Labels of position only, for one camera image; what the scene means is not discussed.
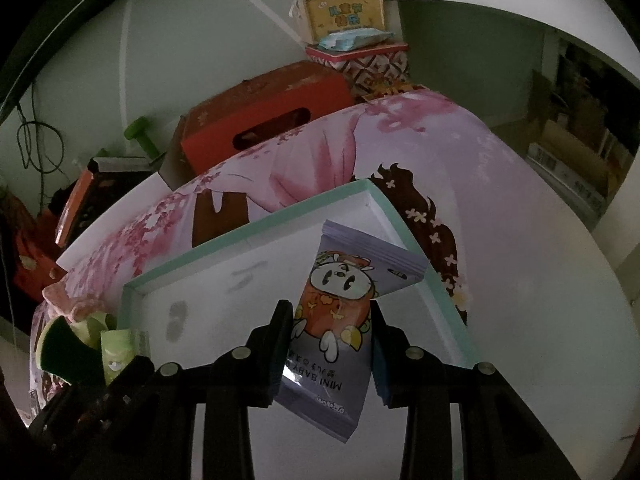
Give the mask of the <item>pink white chevron towel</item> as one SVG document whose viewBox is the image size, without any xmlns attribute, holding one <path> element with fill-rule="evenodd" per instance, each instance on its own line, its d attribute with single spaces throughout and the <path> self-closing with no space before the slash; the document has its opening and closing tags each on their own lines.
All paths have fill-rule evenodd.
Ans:
<svg viewBox="0 0 640 480">
<path fill-rule="evenodd" d="M 72 297 L 62 282 L 45 287 L 42 296 L 56 315 L 65 316 L 71 323 L 81 322 L 90 314 L 105 311 L 101 298 L 91 294 Z"/>
</svg>

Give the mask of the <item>green dumbbell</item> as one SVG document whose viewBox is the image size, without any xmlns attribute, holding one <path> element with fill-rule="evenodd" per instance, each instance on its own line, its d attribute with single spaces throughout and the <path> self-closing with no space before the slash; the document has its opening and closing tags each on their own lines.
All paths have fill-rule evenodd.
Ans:
<svg viewBox="0 0 640 480">
<path fill-rule="evenodd" d="M 136 142 L 149 160 L 155 160 L 162 156 L 162 153 L 149 137 L 149 128 L 151 128 L 151 122 L 148 118 L 141 116 L 124 130 L 124 137 L 128 141 Z"/>
</svg>

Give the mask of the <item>red patterned tin box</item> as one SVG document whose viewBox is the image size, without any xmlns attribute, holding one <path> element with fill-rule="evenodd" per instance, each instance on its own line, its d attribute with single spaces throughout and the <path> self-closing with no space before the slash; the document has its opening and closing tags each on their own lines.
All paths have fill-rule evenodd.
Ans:
<svg viewBox="0 0 640 480">
<path fill-rule="evenodd" d="M 405 42 L 386 42 L 349 52 L 329 52 L 319 46 L 307 46 L 305 51 L 311 62 L 341 73 L 357 99 L 409 81 L 409 46 Z"/>
</svg>

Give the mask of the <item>purple baby wipes pack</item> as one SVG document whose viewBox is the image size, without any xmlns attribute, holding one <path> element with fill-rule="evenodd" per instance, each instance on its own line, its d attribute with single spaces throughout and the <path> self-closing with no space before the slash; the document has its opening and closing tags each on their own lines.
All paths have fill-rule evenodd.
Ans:
<svg viewBox="0 0 640 480">
<path fill-rule="evenodd" d="M 276 400 L 346 442 L 370 382 L 371 302 L 423 280 L 424 255 L 326 221 L 297 301 Z"/>
</svg>

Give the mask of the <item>light green cloth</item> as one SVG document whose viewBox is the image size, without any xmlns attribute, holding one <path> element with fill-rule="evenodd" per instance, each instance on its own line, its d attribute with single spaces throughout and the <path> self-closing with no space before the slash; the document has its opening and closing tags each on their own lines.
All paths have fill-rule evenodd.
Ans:
<svg viewBox="0 0 640 480">
<path fill-rule="evenodd" d="M 72 365 L 88 366 L 99 361 L 101 335 L 114 330 L 117 320 L 106 312 L 93 312 L 79 322 L 65 316 L 52 318 L 36 344 L 36 364 L 40 370 L 54 373 Z"/>
</svg>

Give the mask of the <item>cartoon printed bed sheet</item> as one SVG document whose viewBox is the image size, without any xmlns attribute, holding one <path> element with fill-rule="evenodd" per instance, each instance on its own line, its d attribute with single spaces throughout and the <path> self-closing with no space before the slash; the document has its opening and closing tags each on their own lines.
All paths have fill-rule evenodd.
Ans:
<svg viewBox="0 0 640 480">
<path fill-rule="evenodd" d="M 578 474 L 613 478 L 639 427 L 639 335 L 582 222 L 476 116 L 421 90 L 294 128 L 176 192 L 140 195 L 67 268 L 66 292 L 119 305 L 130 280 L 247 222 L 371 180 L 430 258 L 484 358 Z"/>
</svg>

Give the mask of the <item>red cardboard box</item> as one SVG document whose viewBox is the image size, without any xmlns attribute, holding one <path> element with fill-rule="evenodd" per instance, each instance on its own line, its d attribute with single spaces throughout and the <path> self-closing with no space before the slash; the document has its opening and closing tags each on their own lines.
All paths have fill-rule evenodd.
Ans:
<svg viewBox="0 0 640 480">
<path fill-rule="evenodd" d="M 175 190 L 236 154 L 354 103 L 343 75 L 310 61 L 244 80 L 179 118 L 160 176 Z"/>
</svg>

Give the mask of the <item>red tote bag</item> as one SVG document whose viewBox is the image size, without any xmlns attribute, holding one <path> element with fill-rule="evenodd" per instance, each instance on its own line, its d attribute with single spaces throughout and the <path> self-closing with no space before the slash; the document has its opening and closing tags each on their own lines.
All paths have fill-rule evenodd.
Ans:
<svg viewBox="0 0 640 480">
<path fill-rule="evenodd" d="M 38 302 L 43 300 L 43 289 L 66 274 L 56 263 L 61 251 L 55 245 L 51 220 L 50 214 L 34 218 L 15 195 L 1 192 L 1 236 L 9 245 L 9 278 Z"/>
</svg>

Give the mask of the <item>orange black box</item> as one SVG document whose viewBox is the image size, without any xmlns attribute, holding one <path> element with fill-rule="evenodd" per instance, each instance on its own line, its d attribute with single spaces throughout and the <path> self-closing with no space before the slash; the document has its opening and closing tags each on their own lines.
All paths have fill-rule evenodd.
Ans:
<svg viewBox="0 0 640 480">
<path fill-rule="evenodd" d="M 143 157 L 93 157 L 70 192 L 55 231 L 65 249 L 108 208 L 153 172 Z"/>
</svg>

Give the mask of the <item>blue wipes pack on tin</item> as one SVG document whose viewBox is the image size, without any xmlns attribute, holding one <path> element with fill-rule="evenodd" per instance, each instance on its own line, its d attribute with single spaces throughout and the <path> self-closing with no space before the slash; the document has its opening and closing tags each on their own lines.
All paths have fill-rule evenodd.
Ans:
<svg viewBox="0 0 640 480">
<path fill-rule="evenodd" d="M 382 44 L 393 36 L 392 32 L 371 27 L 347 29 L 331 32 L 328 36 L 321 38 L 318 47 L 328 52 L 350 52 Z"/>
</svg>

